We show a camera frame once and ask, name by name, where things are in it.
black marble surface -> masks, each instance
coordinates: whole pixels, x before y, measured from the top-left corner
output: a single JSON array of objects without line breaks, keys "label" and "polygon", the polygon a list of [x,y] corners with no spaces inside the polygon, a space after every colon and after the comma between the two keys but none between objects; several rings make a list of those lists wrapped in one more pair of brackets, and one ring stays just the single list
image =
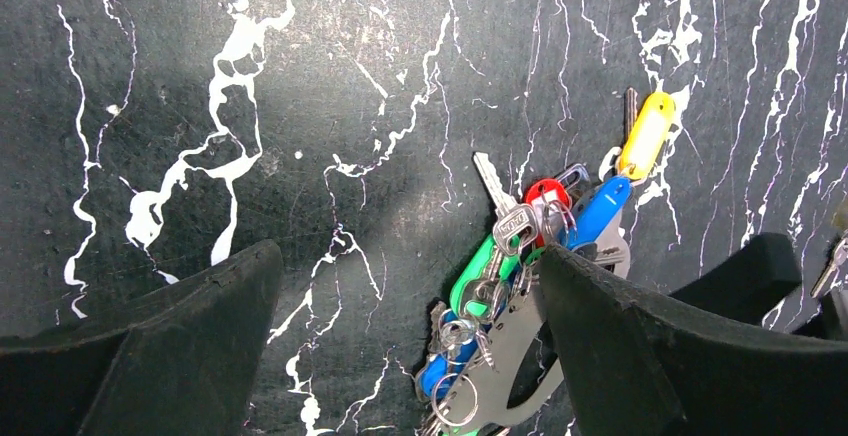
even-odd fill
[{"label": "black marble surface", "polygon": [[[411,434],[427,306],[514,194],[679,122],[624,221],[662,292],[760,231],[805,291],[845,197],[848,0],[3,0],[0,334],[264,238],[287,274],[245,431]],[[797,327],[802,291],[763,321]],[[515,434],[576,433],[564,388]]]}]

red key tag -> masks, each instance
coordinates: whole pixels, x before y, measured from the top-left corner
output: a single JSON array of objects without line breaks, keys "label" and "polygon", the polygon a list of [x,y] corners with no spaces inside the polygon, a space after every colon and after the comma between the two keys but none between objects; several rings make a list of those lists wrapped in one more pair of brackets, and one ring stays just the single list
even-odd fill
[{"label": "red key tag", "polygon": [[[554,225],[556,223],[555,220],[561,219],[556,216],[557,213],[555,211],[545,211],[545,207],[554,200],[559,201],[565,205],[566,208],[571,209],[571,196],[568,195],[568,192],[565,190],[562,183],[552,178],[545,178],[536,181],[524,193],[524,202],[533,207],[537,221],[541,221],[543,225],[545,223],[546,216],[548,219],[548,225]],[[543,236],[545,233],[546,231],[539,231],[539,236],[536,237],[536,247],[541,248],[545,245],[545,238]]]}]

yellow key tag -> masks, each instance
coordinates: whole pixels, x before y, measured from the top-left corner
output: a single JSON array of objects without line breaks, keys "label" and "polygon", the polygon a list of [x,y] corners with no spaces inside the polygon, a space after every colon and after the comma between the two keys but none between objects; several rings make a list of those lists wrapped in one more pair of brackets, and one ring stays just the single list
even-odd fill
[{"label": "yellow key tag", "polygon": [[674,100],[668,93],[648,96],[618,157],[618,174],[633,181],[651,173],[674,120]]}]

yellow plastic tag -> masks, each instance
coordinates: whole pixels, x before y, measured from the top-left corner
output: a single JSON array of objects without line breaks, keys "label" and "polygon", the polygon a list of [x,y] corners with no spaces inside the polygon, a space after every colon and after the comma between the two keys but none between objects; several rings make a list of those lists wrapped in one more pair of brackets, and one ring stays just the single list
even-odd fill
[{"label": "yellow plastic tag", "polygon": [[651,173],[674,120],[674,100],[668,93],[648,96],[618,157],[618,174],[633,181]]}]

marble countertop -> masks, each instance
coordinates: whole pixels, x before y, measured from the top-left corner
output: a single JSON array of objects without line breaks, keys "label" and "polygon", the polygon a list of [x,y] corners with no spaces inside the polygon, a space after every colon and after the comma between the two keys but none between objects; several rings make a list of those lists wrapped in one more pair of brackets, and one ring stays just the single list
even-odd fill
[{"label": "marble countertop", "polygon": [[[848,0],[4,0],[2,334],[93,317],[258,240],[284,293],[247,434],[412,434],[410,375],[515,195],[679,120],[624,214],[629,279],[670,292],[788,234],[806,296],[848,191]],[[564,388],[515,434],[576,434]]]}]

